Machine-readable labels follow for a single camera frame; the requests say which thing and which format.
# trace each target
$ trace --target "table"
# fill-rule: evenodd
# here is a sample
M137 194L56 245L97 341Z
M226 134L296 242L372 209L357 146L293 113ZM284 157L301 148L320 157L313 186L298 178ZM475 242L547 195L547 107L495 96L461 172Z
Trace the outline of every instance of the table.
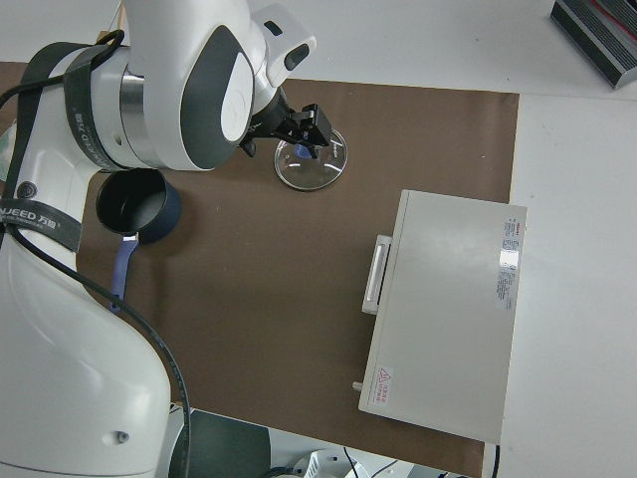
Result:
M40 29L51 2L10 2L2 59L24 61L35 45L69 35L90 41L115 3L85 2L91 13L74 16L75 3L57 2L49 8L64 13ZM597 241L636 232L622 218L635 212L637 85L612 92L550 24L550 0L282 3L318 36L300 78L522 94L511 200L530 209L531 223L502 476L632 475L635 257Z

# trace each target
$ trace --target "cable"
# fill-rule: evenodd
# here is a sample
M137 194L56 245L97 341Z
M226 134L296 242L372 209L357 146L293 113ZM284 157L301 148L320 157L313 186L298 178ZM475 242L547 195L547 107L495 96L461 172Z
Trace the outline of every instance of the cable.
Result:
M500 468L500 445L496 445L496 459L494 461L494 471L491 478L498 478L498 468Z
M122 30L115 30L107 33L103 37L101 37L96 45L106 45L106 48L97 54L94 57L94 60L91 64L91 69L99 67L103 64L108 58L112 56L117 48L121 45L121 42L124 38L124 33ZM20 93L30 92L34 90L41 90L44 87L52 86L60 84L64 80L64 74L57 75L56 77L47 78L45 80L24 83L21 85L17 85L13 88L10 88L2 95L0 95L0 109L15 95ZM57 259L49 256L46 252L39 249L37 246L32 244L26 237L22 235L20 230L13 224L4 224L5 231L8 232L22 247L27 249L33 255L46 262L50 266L54 267L58 271L62 272L66 276L71 279L79 282L83 286L93 290L100 296L104 297L108 301L119 306L128 316L133 319L152 339L155 343L156 347L161 351L164 355L170 369L172 370L173 376L175 378L177 389L183 404L183 452L181 456L181 476L183 478L188 477L188 471L190 468L190 442L191 442L191 425L190 425L190 400L188 399L188 391L186 389L186 384L183 379L183 374L175 360L175 357L163 340L163 338L159 335L159 333L146 321L146 319L133 307L129 306L126 302L120 299L118 296L115 296L110 293L107 289L100 286L98 283L92 281L88 277L80 274L77 271L74 271L70 267L61 263Z
M347 448L345 448L344 446L342 447L342 451L345 452L345 456L347 457L347 459L349 460L349 465L351 466L352 471L354 472L354 476L356 478L358 478L358 472L356 471L356 467L354 466L354 462L351 459L351 456L349 456L349 453L347 453Z
M378 476L380 473L382 473L383 471L385 471L387 468L389 468L390 466L394 466L396 463L398 463L398 460L394 460L391 463L383 466L381 469L379 469L376 473L374 473L373 475L371 475L370 478L376 478L376 476Z
M110 32L104 35L101 39L96 42L96 45L106 45L109 41L112 40L110 45L107 45L107 48L95 56L94 63L91 68L95 69L103 62L105 62L110 56L114 53L114 51L119 48L121 42L123 41L124 33L122 30L115 30L114 32ZM21 85L16 85L15 87L10 88L2 95L0 95L0 108L4 107L4 105L11 99L11 97L18 95L20 93L31 92L34 90L41 90L45 87L50 87L52 85L60 84L64 80L64 74L57 75L56 77L47 78L45 80L40 80L37 82L29 82L23 83Z

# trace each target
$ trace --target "label sticker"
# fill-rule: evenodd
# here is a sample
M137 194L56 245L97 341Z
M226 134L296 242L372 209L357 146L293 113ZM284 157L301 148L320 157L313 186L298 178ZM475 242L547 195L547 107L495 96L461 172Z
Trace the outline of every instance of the label sticker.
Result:
M391 391L391 380L394 375L394 369L391 366L377 366L376 375L374 377L373 397L371 403L373 405L384 406L389 401L389 392Z
M505 231L500 250L500 269L496 285L496 307L510 310L513 307L513 288L518 277L520 265L520 238L522 223L515 218L505 222Z

